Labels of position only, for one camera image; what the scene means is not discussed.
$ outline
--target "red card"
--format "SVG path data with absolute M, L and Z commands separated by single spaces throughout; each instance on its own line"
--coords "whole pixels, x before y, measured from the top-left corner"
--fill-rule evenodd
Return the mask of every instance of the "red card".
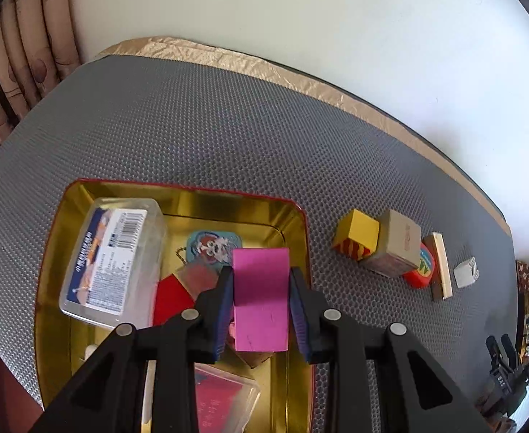
M 154 306 L 153 325 L 162 325 L 168 319 L 194 307 L 194 301 L 174 275 L 158 283 Z
M 196 411 L 200 433 L 222 433 L 240 383 L 196 371 Z

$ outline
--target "beige fabric border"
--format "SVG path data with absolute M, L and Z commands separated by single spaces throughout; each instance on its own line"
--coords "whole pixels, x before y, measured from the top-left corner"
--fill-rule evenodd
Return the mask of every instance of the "beige fabric border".
M 184 39 L 174 39 L 173 37 L 144 37 L 141 39 L 127 40 L 102 51 L 99 54 L 99 58 L 107 55 L 134 55 L 197 63 L 198 65 L 220 68 L 222 70 L 233 71 L 235 73 L 252 76 L 253 78 L 262 79 L 318 99 L 319 101 L 326 102 L 370 123 L 430 160 L 431 163 L 440 168 L 469 192 L 492 215 L 503 231 L 511 236 L 511 230 L 500 212 L 451 161 L 413 135 L 401 123 L 381 114 L 370 105 L 353 99 L 332 86 L 311 79 L 305 75 L 275 66 L 258 57 L 226 49 L 209 47 Z

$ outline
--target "yellow wooden block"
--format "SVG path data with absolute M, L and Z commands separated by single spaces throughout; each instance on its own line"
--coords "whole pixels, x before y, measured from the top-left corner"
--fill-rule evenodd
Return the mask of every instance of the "yellow wooden block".
M 333 249 L 355 260 L 361 260 L 373 254 L 378 239 L 379 222 L 357 209 L 352 209 L 338 223 Z

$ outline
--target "orange round lid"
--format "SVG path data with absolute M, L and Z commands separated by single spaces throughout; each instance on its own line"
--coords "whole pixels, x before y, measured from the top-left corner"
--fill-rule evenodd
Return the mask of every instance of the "orange round lid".
M 403 274 L 407 283 L 413 288 L 425 288 L 431 282 L 435 270 L 435 259 L 425 244 L 421 243 L 421 260 L 419 268 Z

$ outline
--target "patterned curtain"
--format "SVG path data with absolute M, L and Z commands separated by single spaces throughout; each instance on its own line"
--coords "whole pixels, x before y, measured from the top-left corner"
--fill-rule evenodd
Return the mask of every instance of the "patterned curtain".
M 80 65 L 69 0 L 0 5 L 0 145 Z

